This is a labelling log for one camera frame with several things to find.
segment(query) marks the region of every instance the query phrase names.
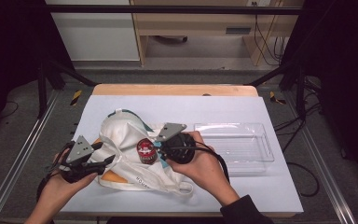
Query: red can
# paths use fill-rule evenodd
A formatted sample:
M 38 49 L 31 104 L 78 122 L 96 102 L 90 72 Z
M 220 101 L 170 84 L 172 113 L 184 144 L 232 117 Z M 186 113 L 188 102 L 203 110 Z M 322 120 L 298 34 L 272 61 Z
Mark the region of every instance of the red can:
M 141 162 L 144 164 L 153 164 L 157 159 L 157 151 L 153 143 L 147 138 L 138 142 L 136 150 L 138 151 Z

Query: clear plastic container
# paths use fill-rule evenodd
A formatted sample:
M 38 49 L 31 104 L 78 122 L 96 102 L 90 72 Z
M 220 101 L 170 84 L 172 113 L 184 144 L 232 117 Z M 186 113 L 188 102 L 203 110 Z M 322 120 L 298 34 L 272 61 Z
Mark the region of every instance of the clear plastic container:
M 262 175 L 274 162 L 261 123 L 199 123 L 195 130 L 223 157 L 230 176 Z

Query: black sleeve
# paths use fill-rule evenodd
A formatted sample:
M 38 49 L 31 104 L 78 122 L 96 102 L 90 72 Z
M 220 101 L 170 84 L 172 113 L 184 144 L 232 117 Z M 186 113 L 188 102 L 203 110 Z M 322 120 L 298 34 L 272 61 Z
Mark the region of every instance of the black sleeve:
M 227 224 L 271 224 L 273 221 L 263 216 L 255 207 L 251 197 L 246 195 L 234 203 L 224 206 L 220 212 Z

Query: hand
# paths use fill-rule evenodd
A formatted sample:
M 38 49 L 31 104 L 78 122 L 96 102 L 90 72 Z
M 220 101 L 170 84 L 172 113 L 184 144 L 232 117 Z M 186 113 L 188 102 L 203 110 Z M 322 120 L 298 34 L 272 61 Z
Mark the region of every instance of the hand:
M 96 173 L 87 175 L 81 180 L 70 184 L 62 178 L 59 171 L 54 171 L 50 180 L 43 188 L 33 213 L 25 223 L 50 222 L 69 200 L 81 189 L 89 185 L 96 176 Z
M 196 142 L 204 144 L 200 132 L 190 132 L 189 134 Z M 202 144 L 196 143 L 196 146 L 205 147 Z M 178 164 L 170 160 L 167 160 L 167 163 L 175 172 L 186 175 L 202 189 L 210 192 L 223 206 L 240 198 L 228 183 L 217 158 L 207 152 L 196 151 L 193 160 L 188 164 Z

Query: white cabinet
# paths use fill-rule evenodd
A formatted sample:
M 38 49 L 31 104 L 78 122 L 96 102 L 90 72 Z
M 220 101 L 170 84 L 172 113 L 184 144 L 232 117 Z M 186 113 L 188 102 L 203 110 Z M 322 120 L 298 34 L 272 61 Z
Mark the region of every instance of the white cabinet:
M 49 5 L 129 5 L 128 0 L 46 0 Z M 130 13 L 52 13 L 72 61 L 139 61 Z

